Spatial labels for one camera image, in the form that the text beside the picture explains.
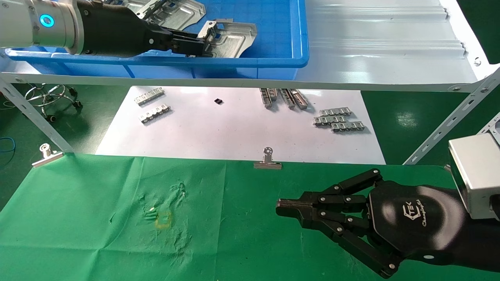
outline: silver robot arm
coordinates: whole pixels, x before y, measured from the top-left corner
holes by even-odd
[[[45,46],[83,52],[76,0],[0,0],[0,48]]]

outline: metal bracket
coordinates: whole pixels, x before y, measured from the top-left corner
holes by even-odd
[[[403,165],[414,165],[443,139],[467,114],[500,84],[500,68],[490,75],[439,125],[432,134],[406,159]]]
[[[209,20],[198,33],[206,40],[203,57],[212,58],[239,58],[256,37],[255,24],[232,21]]]
[[[180,31],[199,22],[206,13],[205,5],[194,0],[151,0],[136,12],[139,19]]]

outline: logo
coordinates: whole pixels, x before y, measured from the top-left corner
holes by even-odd
[[[411,202],[405,203],[406,205],[403,205],[404,216],[410,218],[412,221],[414,221],[416,218],[420,218],[421,214],[419,208],[413,206]]]
[[[427,217],[426,217],[426,210],[424,209],[424,204],[420,202],[419,199],[416,200],[416,204],[418,206],[412,205],[411,202],[405,202],[406,205],[403,205],[403,214],[405,217],[409,218],[410,220],[414,221],[417,218],[422,217],[422,226],[426,227],[427,226]]]

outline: sheet metal part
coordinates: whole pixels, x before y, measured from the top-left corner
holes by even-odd
[[[203,57],[239,58],[257,37],[253,23],[208,20],[198,33],[206,41]]]
[[[161,95],[164,95],[165,91],[163,90],[162,87],[158,87],[155,89],[150,90],[147,93],[141,94],[140,96],[136,97],[133,99],[133,101],[138,104],[139,106],[142,106],[143,104],[152,101]]]
[[[305,110],[308,108],[309,103],[299,90],[288,89],[288,91],[295,99],[295,103],[297,104],[298,108],[300,108],[301,110]]]
[[[334,123],[345,123],[346,119],[344,116],[320,116],[314,117],[312,124],[314,126],[327,126]]]
[[[273,106],[273,100],[271,99],[271,95],[267,88],[260,88],[260,96],[262,98],[262,103],[264,107],[270,109]]]
[[[174,30],[196,24],[207,13],[205,5],[194,0],[135,0],[124,1],[123,5],[134,11],[139,19]]]
[[[139,120],[143,124],[145,124],[145,123],[157,118],[158,116],[160,116],[168,111],[170,111],[170,106],[168,106],[166,104],[162,104],[160,106],[157,106],[157,107],[151,109],[150,111],[148,111],[144,114],[141,114],[139,116]]]
[[[319,115],[321,116],[350,116],[353,113],[349,107],[338,107],[338,108],[330,108],[330,109],[322,109],[319,111]]]
[[[330,126],[331,131],[334,133],[347,131],[363,131],[365,129],[365,125],[363,125],[363,122],[361,121],[331,123]]]
[[[295,107],[295,100],[292,94],[288,89],[282,88],[279,90],[281,93],[281,97],[284,100],[284,103],[288,106],[289,109],[292,109]]]

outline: metal part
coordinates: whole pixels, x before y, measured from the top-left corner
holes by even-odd
[[[297,104],[298,108],[300,108],[301,110],[305,110],[308,108],[309,103],[299,90],[288,89],[288,91],[294,97],[295,103]]]
[[[260,88],[260,96],[262,97],[262,103],[264,107],[270,109],[273,106],[273,100],[267,88]]]
[[[254,162],[253,167],[255,169],[281,170],[282,164],[273,162],[273,149],[271,147],[266,147],[264,148],[264,158],[262,162]]]
[[[500,148],[489,133],[452,139],[448,143],[451,174],[473,219],[499,220],[490,198],[500,194]]]
[[[257,36],[253,23],[209,20],[198,33],[205,40],[203,57],[239,58]]]
[[[292,94],[288,89],[280,89],[279,92],[281,93],[281,97],[283,98],[284,103],[288,106],[289,109],[292,109],[295,107],[295,100]]]
[[[269,93],[269,98],[271,101],[275,102],[278,98],[278,89],[277,88],[267,88],[267,92]]]
[[[139,19],[174,30],[196,24],[206,13],[205,5],[194,0],[151,0],[136,12]]]
[[[500,84],[500,68],[468,95],[460,105],[434,130],[432,134],[406,159],[403,165],[414,165],[426,155],[446,134],[469,114]]]
[[[157,118],[158,116],[160,116],[168,111],[170,111],[170,106],[168,106],[166,104],[162,104],[160,106],[157,106],[157,107],[151,109],[150,111],[148,111],[144,114],[141,114],[139,116],[139,120],[142,123],[147,123],[147,122]]]
[[[156,98],[158,98],[161,95],[164,95],[165,91],[163,90],[162,87],[158,87],[155,89],[150,90],[147,93],[141,94],[140,96],[136,97],[133,99],[133,101],[138,104],[139,106],[142,106],[143,104],[152,101]]]
[[[344,116],[320,116],[314,117],[312,124],[314,126],[327,126],[333,123],[344,123],[346,119]]]
[[[319,115],[321,116],[350,116],[351,113],[353,112],[349,109],[349,107],[330,108],[319,111]]]
[[[40,161],[31,164],[35,168],[50,163],[64,156],[64,152],[62,151],[52,151],[51,146],[48,143],[40,145],[40,151],[43,158]]]

